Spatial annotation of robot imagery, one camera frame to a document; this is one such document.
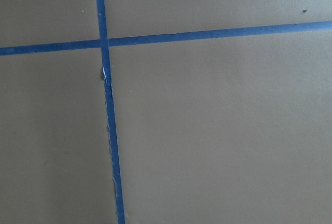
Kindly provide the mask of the blue tape line right lengthwise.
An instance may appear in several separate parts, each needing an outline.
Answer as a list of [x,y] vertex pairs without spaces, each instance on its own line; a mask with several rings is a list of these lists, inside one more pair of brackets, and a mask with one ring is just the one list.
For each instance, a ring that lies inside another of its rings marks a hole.
[[96,5],[98,11],[102,71],[104,76],[105,105],[107,113],[109,149],[110,149],[110,158],[111,158],[112,171],[113,171],[113,182],[115,188],[116,215],[118,223],[125,223],[126,222],[125,208],[123,204],[123,195],[122,195],[105,0],[96,0]]

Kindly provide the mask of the blue tape line right crosswise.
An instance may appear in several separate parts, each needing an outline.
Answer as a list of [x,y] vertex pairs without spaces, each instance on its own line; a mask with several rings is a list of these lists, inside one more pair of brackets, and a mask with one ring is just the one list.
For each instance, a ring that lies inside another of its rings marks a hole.
[[107,46],[119,47],[119,46],[170,43],[177,41],[204,40],[204,39],[238,37],[238,36],[254,36],[254,35],[278,34],[278,33],[320,31],[320,30],[330,30],[330,29],[331,29],[331,21],[322,21],[322,22],[306,22],[306,23],[266,25],[266,26],[253,26],[253,27],[239,27],[239,28],[221,29],[221,30],[194,31],[194,32],[169,33],[169,34],[157,34],[157,35],[116,37],[110,39],[106,39],[107,34],[103,33],[101,39],[68,41],[61,43],[36,44],[36,45],[26,45],[26,46],[1,47],[1,56],[92,49],[92,48],[105,48]]

